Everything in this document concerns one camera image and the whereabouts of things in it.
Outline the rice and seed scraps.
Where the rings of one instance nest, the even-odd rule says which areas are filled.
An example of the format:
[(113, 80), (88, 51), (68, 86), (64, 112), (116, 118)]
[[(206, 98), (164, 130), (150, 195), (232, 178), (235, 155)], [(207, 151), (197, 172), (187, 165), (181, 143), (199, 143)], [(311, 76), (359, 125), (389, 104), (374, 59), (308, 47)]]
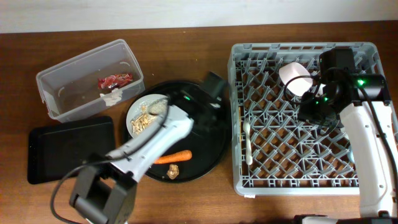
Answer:
[(159, 115), (163, 115), (167, 109), (168, 100), (161, 98), (143, 103), (139, 107), (139, 114), (130, 121), (133, 135), (139, 135), (150, 124), (152, 124)]

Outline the grey plate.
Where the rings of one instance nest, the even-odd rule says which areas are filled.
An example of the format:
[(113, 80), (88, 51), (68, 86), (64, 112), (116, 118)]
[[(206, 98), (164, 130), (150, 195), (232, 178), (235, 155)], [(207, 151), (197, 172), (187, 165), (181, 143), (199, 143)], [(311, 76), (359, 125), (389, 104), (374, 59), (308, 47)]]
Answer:
[(126, 127), (130, 137), (136, 138), (155, 122), (162, 121), (167, 103), (168, 98), (161, 94), (146, 95), (133, 103), (126, 116)]

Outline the orange carrot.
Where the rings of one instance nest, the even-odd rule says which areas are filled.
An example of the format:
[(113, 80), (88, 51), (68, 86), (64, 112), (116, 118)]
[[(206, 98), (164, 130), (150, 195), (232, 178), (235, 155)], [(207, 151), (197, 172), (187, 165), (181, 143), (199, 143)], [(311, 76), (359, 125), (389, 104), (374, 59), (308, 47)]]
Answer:
[(189, 150), (184, 150), (176, 152), (175, 154), (170, 154), (167, 156), (162, 156), (158, 158), (154, 164), (170, 164), (174, 162), (189, 161), (192, 158), (192, 152)]

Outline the white plastic fork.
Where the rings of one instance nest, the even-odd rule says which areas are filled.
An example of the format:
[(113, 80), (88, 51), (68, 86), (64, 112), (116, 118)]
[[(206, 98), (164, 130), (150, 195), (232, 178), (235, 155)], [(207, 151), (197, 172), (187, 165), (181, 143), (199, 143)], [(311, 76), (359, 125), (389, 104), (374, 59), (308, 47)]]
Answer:
[(250, 126), (250, 120), (249, 118), (246, 118), (243, 123), (243, 131), (245, 132), (245, 138), (246, 138), (246, 164), (250, 166), (253, 162), (252, 158), (252, 149), (251, 149), (251, 138), (250, 138), (250, 131), (251, 131), (251, 126)]

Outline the white tissue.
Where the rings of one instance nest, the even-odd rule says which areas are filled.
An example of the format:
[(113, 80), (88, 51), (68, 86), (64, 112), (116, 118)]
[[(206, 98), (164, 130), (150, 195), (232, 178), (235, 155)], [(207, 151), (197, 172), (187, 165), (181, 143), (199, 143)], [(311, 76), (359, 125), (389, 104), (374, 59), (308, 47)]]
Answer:
[(122, 95), (123, 93), (118, 88), (113, 89), (108, 94), (99, 94), (100, 98), (104, 100), (107, 107), (118, 104), (122, 100)]

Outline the red snack wrapper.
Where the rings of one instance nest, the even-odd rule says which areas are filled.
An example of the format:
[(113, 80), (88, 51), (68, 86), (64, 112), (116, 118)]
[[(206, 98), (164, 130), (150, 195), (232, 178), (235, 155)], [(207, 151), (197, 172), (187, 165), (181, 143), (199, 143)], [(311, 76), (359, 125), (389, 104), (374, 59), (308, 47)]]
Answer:
[(133, 81), (131, 73), (119, 73), (98, 79), (98, 88), (100, 90), (123, 87)]

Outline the wooden chopstick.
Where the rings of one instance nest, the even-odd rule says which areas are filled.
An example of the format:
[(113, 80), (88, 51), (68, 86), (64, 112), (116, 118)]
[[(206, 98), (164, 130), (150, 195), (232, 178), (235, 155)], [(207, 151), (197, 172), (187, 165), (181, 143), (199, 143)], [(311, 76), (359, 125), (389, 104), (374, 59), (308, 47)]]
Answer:
[(242, 121), (241, 121), (241, 107), (239, 106), (238, 107), (238, 124), (239, 124), (239, 143), (241, 143), (241, 141), (242, 141), (242, 131), (241, 131), (241, 124), (242, 124)]

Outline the light blue cup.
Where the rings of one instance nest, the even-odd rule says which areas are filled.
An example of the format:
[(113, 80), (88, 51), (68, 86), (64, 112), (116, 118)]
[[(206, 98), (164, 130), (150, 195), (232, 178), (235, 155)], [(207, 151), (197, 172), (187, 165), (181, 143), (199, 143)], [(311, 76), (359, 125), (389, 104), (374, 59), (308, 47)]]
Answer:
[(351, 162), (351, 163), (355, 163), (355, 161), (354, 161), (354, 155), (353, 155), (353, 150), (352, 150), (352, 148), (349, 148), (348, 149), (349, 150), (349, 152), (348, 152), (348, 159), (349, 159), (349, 161)]

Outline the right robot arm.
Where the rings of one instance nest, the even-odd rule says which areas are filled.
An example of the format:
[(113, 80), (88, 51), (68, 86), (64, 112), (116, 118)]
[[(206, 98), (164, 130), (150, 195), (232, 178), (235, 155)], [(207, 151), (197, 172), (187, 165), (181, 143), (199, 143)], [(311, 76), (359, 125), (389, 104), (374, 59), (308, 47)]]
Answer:
[(360, 217), (345, 223), (397, 223), (397, 145), (384, 75), (360, 73), (351, 49), (320, 54), (317, 90), (298, 104), (298, 119), (332, 131), (342, 124), (354, 156)]

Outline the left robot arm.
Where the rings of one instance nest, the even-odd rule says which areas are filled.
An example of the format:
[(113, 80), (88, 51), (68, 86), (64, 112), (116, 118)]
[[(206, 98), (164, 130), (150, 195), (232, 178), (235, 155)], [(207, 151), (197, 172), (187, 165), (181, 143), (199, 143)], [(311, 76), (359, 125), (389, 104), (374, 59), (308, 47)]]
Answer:
[(106, 156), (79, 167), (69, 204), (91, 223), (125, 223), (144, 175), (162, 182), (188, 182), (211, 171), (231, 140), (228, 82), (210, 72), (201, 83), (157, 84), (135, 102), (155, 120)]

